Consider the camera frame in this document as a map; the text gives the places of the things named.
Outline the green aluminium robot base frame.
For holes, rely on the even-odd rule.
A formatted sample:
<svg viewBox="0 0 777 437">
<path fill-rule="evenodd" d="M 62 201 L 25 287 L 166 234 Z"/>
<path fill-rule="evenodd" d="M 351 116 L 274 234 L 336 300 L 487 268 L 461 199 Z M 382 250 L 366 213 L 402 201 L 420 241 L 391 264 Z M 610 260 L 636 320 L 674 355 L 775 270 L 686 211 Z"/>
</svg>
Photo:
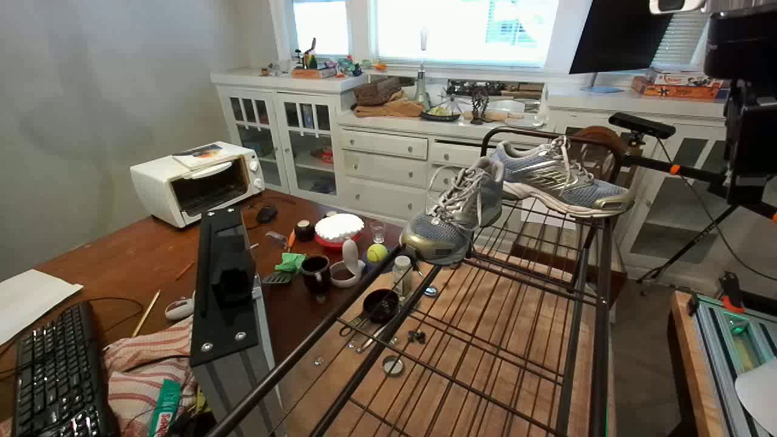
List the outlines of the green aluminium robot base frame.
<svg viewBox="0 0 777 437">
<path fill-rule="evenodd" d="M 738 400 L 737 379 L 777 357 L 777 318 L 728 312 L 718 300 L 693 296 L 688 314 L 703 337 L 728 437 L 775 437 Z"/>
</svg>

